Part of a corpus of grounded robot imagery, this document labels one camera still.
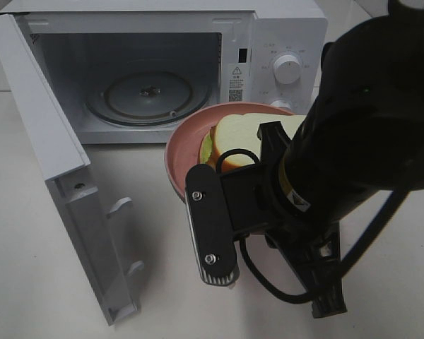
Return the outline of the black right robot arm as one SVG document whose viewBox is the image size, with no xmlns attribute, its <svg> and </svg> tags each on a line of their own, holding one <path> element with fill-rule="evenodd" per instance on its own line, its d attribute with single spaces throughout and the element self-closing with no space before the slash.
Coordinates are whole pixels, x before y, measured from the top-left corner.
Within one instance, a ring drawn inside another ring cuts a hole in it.
<svg viewBox="0 0 424 339">
<path fill-rule="evenodd" d="M 261 127 L 260 161 L 220 178 L 247 267 L 316 318 L 346 311 L 342 277 L 424 189 L 424 8 L 390 1 L 327 43 L 321 68 L 295 135 Z"/>
</svg>

